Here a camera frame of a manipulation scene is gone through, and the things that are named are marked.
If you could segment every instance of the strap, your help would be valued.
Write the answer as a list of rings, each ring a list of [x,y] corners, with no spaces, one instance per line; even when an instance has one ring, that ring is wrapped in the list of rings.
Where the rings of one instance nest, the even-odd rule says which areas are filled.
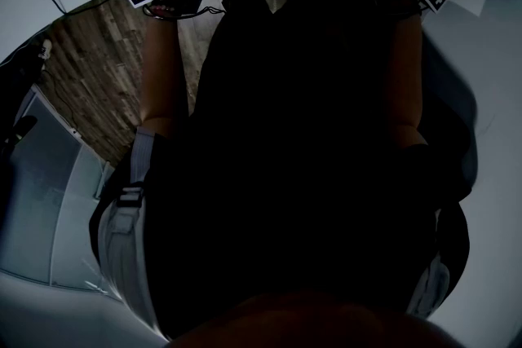
[[[144,180],[150,168],[154,134],[138,128],[130,156],[130,185],[104,211],[98,230],[100,267],[130,309],[161,335],[148,290],[144,252],[147,198]]]

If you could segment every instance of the white fabric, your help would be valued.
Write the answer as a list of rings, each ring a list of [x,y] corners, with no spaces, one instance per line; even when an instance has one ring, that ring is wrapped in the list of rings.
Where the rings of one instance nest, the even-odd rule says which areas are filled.
[[[143,182],[150,167],[153,134],[138,129],[130,159],[130,183]],[[148,291],[144,254],[144,220],[147,198],[141,187],[124,187],[104,211],[98,227],[100,269],[111,289],[156,334],[161,335]],[[140,207],[132,204],[141,200]]]
[[[437,254],[423,272],[406,313],[421,318],[430,316],[444,301],[449,288],[449,270]]]

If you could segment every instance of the wooden floor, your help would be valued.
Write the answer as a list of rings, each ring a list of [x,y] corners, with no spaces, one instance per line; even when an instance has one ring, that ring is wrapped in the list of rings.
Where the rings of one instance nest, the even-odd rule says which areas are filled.
[[[203,0],[202,6],[222,8],[220,0]],[[204,14],[179,22],[191,111],[201,66],[221,17]],[[86,143],[113,165],[129,149],[139,124],[146,19],[150,18],[127,0],[111,0],[92,11],[57,20],[42,36],[53,42],[46,64],[52,76],[42,73],[39,87]]]

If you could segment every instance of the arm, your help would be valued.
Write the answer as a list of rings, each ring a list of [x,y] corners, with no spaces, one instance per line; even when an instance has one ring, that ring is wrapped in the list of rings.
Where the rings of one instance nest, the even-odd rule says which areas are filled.
[[[422,115],[422,29],[419,15],[395,24],[384,85],[387,128],[400,148],[426,143],[417,131]]]
[[[148,19],[139,114],[142,126],[172,138],[183,123],[183,63],[178,25]]]

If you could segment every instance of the backpack strap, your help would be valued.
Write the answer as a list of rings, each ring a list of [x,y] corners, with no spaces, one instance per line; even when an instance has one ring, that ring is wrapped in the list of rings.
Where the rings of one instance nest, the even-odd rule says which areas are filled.
[[[161,335],[148,290],[144,252],[147,197],[154,134],[138,128],[130,157],[130,182],[104,211],[98,227],[100,270],[111,289],[155,333]]]

